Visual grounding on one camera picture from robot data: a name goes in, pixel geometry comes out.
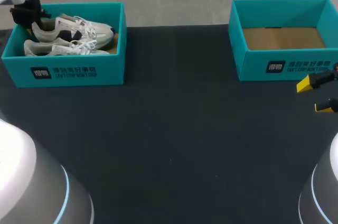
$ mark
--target dark mat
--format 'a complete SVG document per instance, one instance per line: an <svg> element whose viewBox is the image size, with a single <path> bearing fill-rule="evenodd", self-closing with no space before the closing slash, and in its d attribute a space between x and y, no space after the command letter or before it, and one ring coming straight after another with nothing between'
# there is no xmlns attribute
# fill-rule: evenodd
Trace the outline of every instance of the dark mat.
<svg viewBox="0 0 338 224"><path fill-rule="evenodd" d="M124 86L7 77L0 109L84 184L95 224L299 224L337 132L336 115L314 112L334 82L299 95L296 82L239 82L226 25L129 28Z"/></svg>

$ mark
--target cardboard box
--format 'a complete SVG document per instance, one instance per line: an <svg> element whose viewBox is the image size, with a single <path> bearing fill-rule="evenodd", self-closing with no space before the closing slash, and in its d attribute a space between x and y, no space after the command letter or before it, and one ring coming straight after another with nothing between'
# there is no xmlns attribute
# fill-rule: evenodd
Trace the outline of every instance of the cardboard box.
<svg viewBox="0 0 338 224"><path fill-rule="evenodd" d="M33 36L16 26L2 60L18 88L120 85L124 80L127 26L123 3L72 3L42 5L52 18L64 13L106 23L118 34L110 55L26 57L23 44Z"/></svg>
<svg viewBox="0 0 338 224"><path fill-rule="evenodd" d="M338 62L330 0L234 0L229 36L239 80L301 80Z"/></svg>

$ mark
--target white sneaker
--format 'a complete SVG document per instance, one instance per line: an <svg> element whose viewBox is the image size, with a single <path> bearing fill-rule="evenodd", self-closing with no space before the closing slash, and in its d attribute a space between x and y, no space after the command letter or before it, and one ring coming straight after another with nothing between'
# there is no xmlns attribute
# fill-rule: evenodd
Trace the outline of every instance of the white sneaker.
<svg viewBox="0 0 338 224"><path fill-rule="evenodd" d="M58 55L109 55L106 51L95 49L96 40L81 42L67 42L61 38L52 43L35 43L26 40L24 43L25 55L28 57L36 56L58 56Z"/></svg>
<svg viewBox="0 0 338 224"><path fill-rule="evenodd" d="M78 16L62 14L55 19L41 19L43 29L32 24L32 30L40 42L53 42L57 38L71 41L97 40L97 49L107 45L114 37L115 30L103 23L86 21Z"/></svg>

